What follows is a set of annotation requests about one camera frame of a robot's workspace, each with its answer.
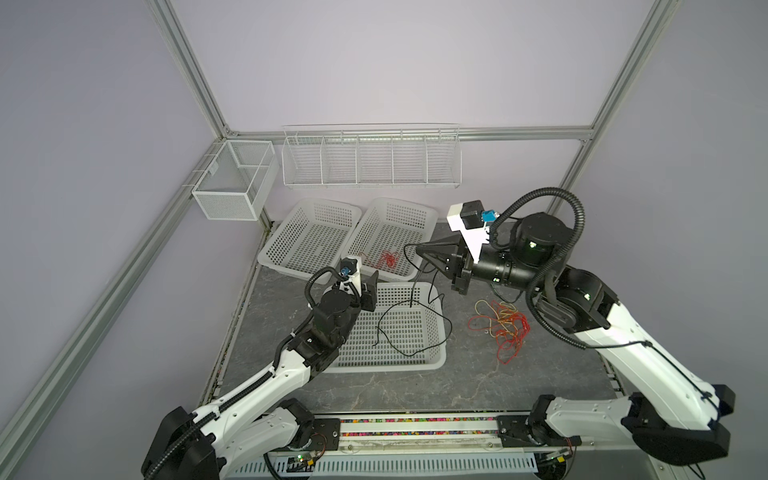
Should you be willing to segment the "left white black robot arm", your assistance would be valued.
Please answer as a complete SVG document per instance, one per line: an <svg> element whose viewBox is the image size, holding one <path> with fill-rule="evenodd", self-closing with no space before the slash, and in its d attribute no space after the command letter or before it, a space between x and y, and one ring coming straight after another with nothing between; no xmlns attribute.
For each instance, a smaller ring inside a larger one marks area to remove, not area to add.
<svg viewBox="0 0 768 480"><path fill-rule="evenodd" d="M379 276L361 276L350 260L324 267L304 289L310 312L276 348L273 360L228 394L161 421L141 475L146 479L224 479L291 443L307 444L313 414L291 393L339 356L358 316L376 308Z"/></svg>

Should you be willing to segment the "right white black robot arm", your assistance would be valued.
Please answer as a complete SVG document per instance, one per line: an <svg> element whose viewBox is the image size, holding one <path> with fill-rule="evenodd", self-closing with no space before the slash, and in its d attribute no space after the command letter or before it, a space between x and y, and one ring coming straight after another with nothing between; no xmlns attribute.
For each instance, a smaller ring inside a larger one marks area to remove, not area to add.
<svg viewBox="0 0 768 480"><path fill-rule="evenodd" d="M417 244L415 253L466 294L473 281L519 291L534 320L577 349L598 353L635 388L614 400L541 395L527 418L500 420L515 446L576 447L583 440L632 444L669 465L692 467L724 458L731 435L723 418L735 394L676 360L633 318L594 273L569 264L586 226L573 193L544 187L502 212L480 201L451 206L449 237Z"/></svg>

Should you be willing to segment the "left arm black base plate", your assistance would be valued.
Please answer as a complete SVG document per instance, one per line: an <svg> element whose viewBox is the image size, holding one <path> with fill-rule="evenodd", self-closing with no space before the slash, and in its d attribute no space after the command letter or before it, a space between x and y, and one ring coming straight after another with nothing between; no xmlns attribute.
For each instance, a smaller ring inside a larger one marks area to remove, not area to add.
<svg viewBox="0 0 768 480"><path fill-rule="evenodd" d="M341 420L339 418L315 418L311 423L300 426L287 446L274 449L274 452L337 451L340 440Z"/></svg>

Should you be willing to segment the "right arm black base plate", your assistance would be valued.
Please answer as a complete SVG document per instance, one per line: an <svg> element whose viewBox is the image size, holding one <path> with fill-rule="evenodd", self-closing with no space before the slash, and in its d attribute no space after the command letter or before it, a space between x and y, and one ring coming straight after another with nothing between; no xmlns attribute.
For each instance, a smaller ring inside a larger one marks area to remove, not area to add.
<svg viewBox="0 0 768 480"><path fill-rule="evenodd" d="M557 433L544 420L530 420L528 415L508 414L496 417L498 438L505 448L512 447L578 447L580 436L566 437Z"/></svg>

